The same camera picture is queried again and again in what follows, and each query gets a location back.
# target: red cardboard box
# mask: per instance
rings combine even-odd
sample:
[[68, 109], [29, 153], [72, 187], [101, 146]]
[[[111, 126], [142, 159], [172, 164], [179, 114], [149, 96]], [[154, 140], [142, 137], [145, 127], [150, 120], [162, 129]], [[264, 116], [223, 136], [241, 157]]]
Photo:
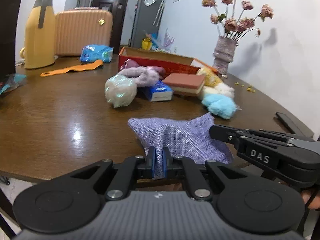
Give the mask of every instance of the red cardboard box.
[[218, 73], [216, 69], [197, 58], [131, 47], [123, 47], [121, 49], [119, 53], [119, 70], [124, 62], [128, 59], [134, 60], [140, 66], [163, 67], [166, 70], [165, 77], [171, 73], [196, 74], [199, 68], [204, 66], [212, 69], [215, 73]]

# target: floor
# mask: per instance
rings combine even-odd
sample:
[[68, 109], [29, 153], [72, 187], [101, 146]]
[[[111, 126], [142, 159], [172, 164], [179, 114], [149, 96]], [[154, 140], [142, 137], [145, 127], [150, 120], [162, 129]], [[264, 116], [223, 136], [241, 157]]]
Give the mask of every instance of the floor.
[[[260, 170], [259, 168], [255, 167], [253, 165], [250, 165], [246, 168], [243, 168], [243, 170], [254, 173], [256, 175], [258, 175], [260, 172], [262, 173], [262, 170]], [[4, 192], [6, 197], [10, 200], [10, 202], [13, 203], [13, 201], [19, 195], [20, 192], [22, 192], [23, 190], [25, 190], [28, 187], [31, 187], [32, 185], [33, 184], [31, 182], [22, 181], [22, 180], [18, 180], [18, 179], [10, 179], [9, 186], [0, 183], [0, 188], [2, 189], [2, 191]], [[310, 212], [308, 219], [306, 221], [306, 225], [305, 225], [304, 237], [306, 239], [310, 239], [313, 228], [316, 224], [318, 215], [319, 215], [319, 212], [316, 212], [314, 210], [312, 210]], [[18, 226], [16, 226], [14, 223], [9, 221], [8, 219], [5, 219], [5, 220], [11, 226], [13, 231], [15, 231], [16, 234], [21, 231], [20, 228]], [[0, 240], [8, 240], [8, 239], [9, 238], [0, 229]]]
[[[5, 184], [0, 183], [0, 188], [2, 189], [3, 193], [6, 197], [10, 200], [11, 203], [15, 200], [15, 198], [19, 195], [20, 192], [25, 190], [28, 187], [31, 187], [33, 184], [31, 182], [22, 181], [18, 179], [10, 179], [10, 185], [7, 186]], [[20, 228], [12, 223], [10, 220], [5, 218], [9, 226], [12, 230], [17, 234], [21, 230]], [[4, 234], [4, 232], [0, 229], [0, 240], [8, 240], [9, 238]]]

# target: thermos handle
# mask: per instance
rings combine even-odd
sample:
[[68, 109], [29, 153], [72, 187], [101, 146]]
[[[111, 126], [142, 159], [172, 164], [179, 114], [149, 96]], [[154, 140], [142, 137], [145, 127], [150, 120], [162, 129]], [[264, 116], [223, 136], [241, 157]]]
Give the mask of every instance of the thermos handle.
[[24, 58], [24, 47], [22, 48], [22, 50], [20, 50], [20, 57]]
[[47, 6], [48, 6], [48, 0], [42, 0], [41, 9], [40, 9], [40, 16], [39, 16], [39, 24], [38, 24], [39, 29], [43, 28], [45, 11], [47, 9]]

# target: pink suitcase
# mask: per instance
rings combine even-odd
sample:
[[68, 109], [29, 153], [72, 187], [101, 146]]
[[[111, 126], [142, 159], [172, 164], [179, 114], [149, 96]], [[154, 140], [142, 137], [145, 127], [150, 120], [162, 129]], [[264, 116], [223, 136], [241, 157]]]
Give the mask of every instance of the pink suitcase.
[[110, 44], [112, 14], [95, 8], [77, 8], [56, 15], [55, 53], [79, 56], [86, 45]]

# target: flower vase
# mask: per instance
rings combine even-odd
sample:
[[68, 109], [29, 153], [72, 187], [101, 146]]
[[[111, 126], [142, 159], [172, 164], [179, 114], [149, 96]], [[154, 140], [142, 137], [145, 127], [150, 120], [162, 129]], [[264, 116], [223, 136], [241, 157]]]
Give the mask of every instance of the flower vase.
[[233, 62], [235, 49], [236, 41], [219, 36], [213, 53], [213, 56], [215, 57], [213, 66], [218, 70], [220, 75], [227, 75], [228, 65], [230, 62]]

